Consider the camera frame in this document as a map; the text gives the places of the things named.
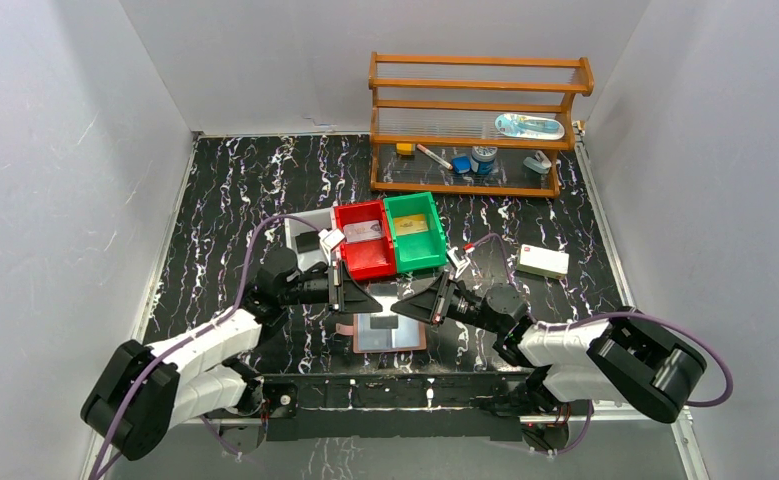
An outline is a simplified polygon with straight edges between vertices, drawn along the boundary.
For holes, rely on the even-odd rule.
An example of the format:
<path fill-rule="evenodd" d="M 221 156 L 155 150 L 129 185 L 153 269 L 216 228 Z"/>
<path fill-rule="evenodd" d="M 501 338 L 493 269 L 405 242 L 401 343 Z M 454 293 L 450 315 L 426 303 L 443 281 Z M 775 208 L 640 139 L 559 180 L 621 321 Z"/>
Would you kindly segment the black card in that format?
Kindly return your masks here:
<path fill-rule="evenodd" d="M 319 233 L 317 231 L 307 231 L 294 237 L 295 251 L 298 254 L 306 254 L 318 251 L 320 246 Z"/>

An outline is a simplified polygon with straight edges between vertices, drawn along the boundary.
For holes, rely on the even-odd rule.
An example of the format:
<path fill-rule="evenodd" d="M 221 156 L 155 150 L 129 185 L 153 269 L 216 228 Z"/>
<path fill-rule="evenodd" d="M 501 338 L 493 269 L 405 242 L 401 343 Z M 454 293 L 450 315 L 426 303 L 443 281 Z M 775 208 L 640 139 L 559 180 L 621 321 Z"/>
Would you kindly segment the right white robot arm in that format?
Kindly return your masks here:
<path fill-rule="evenodd" d="M 610 401 L 672 423 L 707 369 L 697 349 L 635 309 L 567 324 L 539 322 L 518 290 L 504 283 L 479 295 L 443 273 L 391 310 L 426 324 L 451 319 L 495 334 L 493 350 L 509 365 L 529 369 L 523 390 L 542 414 L 574 401 Z"/>

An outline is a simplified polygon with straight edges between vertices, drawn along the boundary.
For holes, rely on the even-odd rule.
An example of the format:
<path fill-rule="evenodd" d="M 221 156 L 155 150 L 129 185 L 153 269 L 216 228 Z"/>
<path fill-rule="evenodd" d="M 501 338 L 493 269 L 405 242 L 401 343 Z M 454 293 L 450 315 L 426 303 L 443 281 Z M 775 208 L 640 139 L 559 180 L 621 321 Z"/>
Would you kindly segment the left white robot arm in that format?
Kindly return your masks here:
<path fill-rule="evenodd" d="M 268 410 L 262 375 L 239 357 L 276 335 L 291 307 L 313 304 L 342 314 L 382 309 L 343 260 L 303 271 L 293 250 L 278 248 L 248 276 L 234 310 L 167 340 L 119 345 L 80 417 L 126 459 L 139 460 L 187 420 L 217 410 Z"/>

